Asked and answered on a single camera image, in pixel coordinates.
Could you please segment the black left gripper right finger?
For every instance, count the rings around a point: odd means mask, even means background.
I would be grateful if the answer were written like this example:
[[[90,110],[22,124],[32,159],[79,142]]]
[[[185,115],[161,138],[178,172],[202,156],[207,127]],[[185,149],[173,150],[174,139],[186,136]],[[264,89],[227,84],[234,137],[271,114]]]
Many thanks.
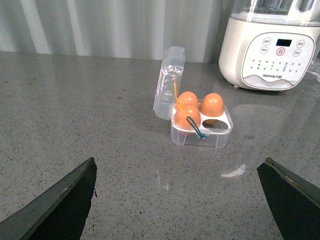
[[[257,168],[268,206],[285,240],[320,238],[320,188],[272,158]]]

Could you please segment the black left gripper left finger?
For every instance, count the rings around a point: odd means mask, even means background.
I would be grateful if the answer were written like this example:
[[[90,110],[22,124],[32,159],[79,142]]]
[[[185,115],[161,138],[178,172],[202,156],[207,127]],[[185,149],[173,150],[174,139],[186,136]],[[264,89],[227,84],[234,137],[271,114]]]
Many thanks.
[[[79,240],[91,209],[97,165],[90,157],[0,223],[2,240]]]

